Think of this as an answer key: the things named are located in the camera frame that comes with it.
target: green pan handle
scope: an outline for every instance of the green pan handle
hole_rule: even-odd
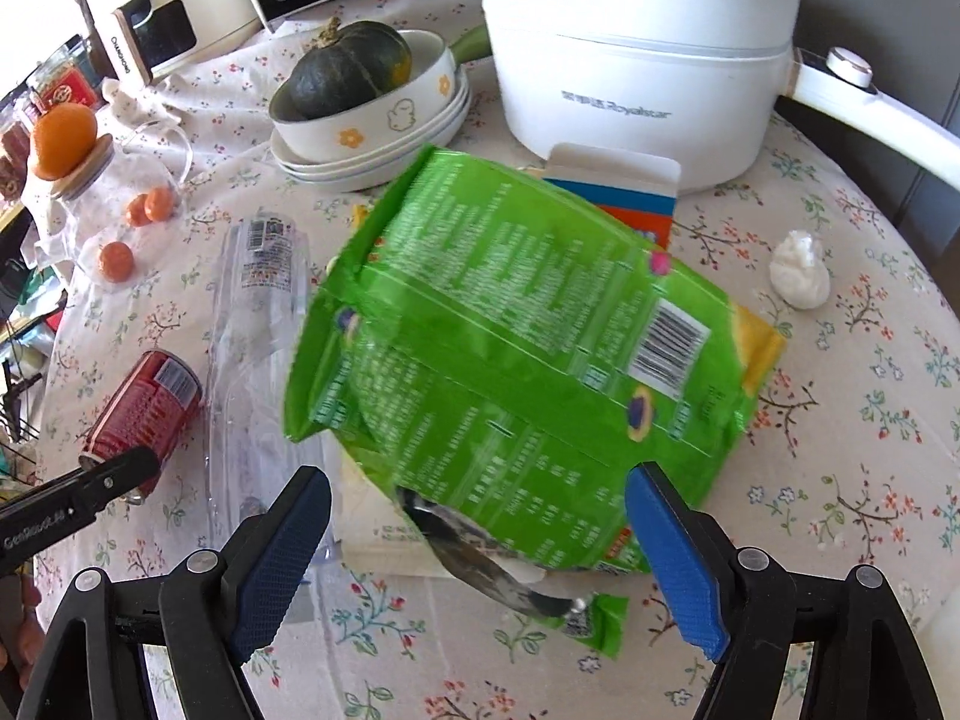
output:
[[[485,59],[488,56],[493,56],[490,33],[487,31],[486,22],[474,26],[466,35],[450,46],[450,50],[453,52],[453,59],[457,65],[472,62],[474,59]]]

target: person's hand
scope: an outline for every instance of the person's hand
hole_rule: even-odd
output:
[[[37,659],[40,657],[40,650],[43,649],[43,640],[45,633],[37,621],[37,607],[43,596],[34,584],[32,577],[22,574],[20,576],[20,586],[23,597],[23,623],[16,637],[16,648],[23,659],[23,667],[20,669],[20,688],[27,689],[27,682],[34,670]],[[7,650],[0,645],[0,671],[7,667]]]

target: stacked plates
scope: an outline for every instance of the stacked plates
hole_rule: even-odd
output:
[[[294,179],[316,184],[327,191],[360,191],[392,181],[413,164],[426,143],[446,146],[467,119],[472,94],[463,68],[457,71],[457,93],[434,119],[405,133],[389,146],[349,159],[317,164],[309,162],[287,146],[274,130],[270,148],[277,164]]]

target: floral tablecloth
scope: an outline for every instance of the floral tablecloth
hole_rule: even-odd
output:
[[[478,23],[480,1],[347,0],[311,15],[425,26],[453,39]],[[291,215],[309,234],[320,278],[347,240],[352,205],[376,196],[295,183],[265,146],[266,104],[311,26],[288,23],[269,42],[114,104],[107,126],[121,133],[161,105],[174,111],[205,172],[187,185],[166,258],[135,287],[104,293],[75,276],[46,395],[43,477],[75,467],[83,435],[144,349],[169,349],[205,378],[217,258],[232,221],[260,207]],[[493,63],[469,75],[475,101],[453,148],[538,165],[507,131]],[[143,148],[176,165],[168,143],[146,138]],[[44,209],[32,210],[42,220]],[[822,238],[832,272],[832,298],[813,312],[791,310],[767,276],[772,248],[796,228]],[[736,543],[767,549],[790,570],[845,576],[856,562],[875,562],[922,627],[960,584],[960,326],[939,290],[874,204],[776,116],[746,175],[680,201],[671,250],[789,338],[707,508]],[[144,507],[113,504],[37,559],[41,617],[88,565],[117,580],[151,576],[205,545],[204,490],[198,423]],[[692,716],[710,664],[680,639],[656,581],[585,581],[632,598],[616,662],[456,581],[331,565],[313,605],[291,614],[248,675],[267,718]],[[799,711],[809,655],[795,648],[783,717]],[[179,716],[165,655],[152,650],[149,659],[160,717]]]

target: small orange fruit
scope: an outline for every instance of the small orange fruit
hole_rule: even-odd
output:
[[[123,284],[133,275],[133,252],[120,241],[107,244],[100,250],[100,273],[112,284]]]
[[[166,221],[174,213],[174,194],[170,187],[156,187],[147,192],[143,210],[150,221]]]
[[[97,143],[97,117],[80,103],[61,103],[37,121],[30,136],[31,169],[56,181],[70,175]]]
[[[147,217],[147,211],[144,208],[146,201],[147,196],[145,194],[138,194],[127,206],[127,223],[131,227],[145,227],[150,223],[150,218]]]

